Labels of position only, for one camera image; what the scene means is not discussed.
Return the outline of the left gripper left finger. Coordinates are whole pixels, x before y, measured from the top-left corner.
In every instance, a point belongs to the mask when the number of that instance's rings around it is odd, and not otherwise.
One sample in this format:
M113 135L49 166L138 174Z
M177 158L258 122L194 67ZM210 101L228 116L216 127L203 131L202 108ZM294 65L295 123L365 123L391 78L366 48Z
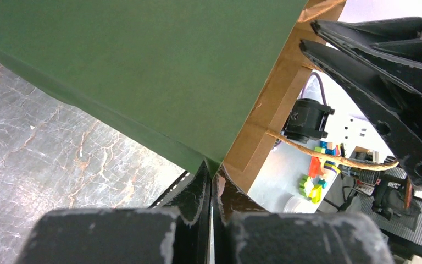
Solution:
M187 186L156 208L47 212L17 263L207 263L211 181L203 162Z

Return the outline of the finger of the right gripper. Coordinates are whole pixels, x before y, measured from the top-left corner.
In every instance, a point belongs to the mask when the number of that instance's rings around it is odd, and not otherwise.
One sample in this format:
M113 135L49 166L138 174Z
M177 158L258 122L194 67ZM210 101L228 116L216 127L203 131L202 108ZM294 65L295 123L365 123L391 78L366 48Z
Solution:
M422 190L422 98L342 51L309 40L300 49L347 92Z
M422 98L422 17L362 23L317 19L311 27L340 51Z

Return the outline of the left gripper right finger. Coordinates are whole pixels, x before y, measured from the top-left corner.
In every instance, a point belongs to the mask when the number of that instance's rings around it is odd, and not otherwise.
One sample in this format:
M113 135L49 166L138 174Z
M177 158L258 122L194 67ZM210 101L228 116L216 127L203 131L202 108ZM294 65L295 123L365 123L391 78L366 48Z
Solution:
M361 213L271 213L220 167L213 178L216 263L392 263L377 225Z

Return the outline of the green paper bag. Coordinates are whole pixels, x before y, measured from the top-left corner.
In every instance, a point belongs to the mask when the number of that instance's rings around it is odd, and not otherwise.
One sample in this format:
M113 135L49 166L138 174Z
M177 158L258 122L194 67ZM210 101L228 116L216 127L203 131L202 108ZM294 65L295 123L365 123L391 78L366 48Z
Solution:
M0 1L0 63L188 171L249 191L345 1Z

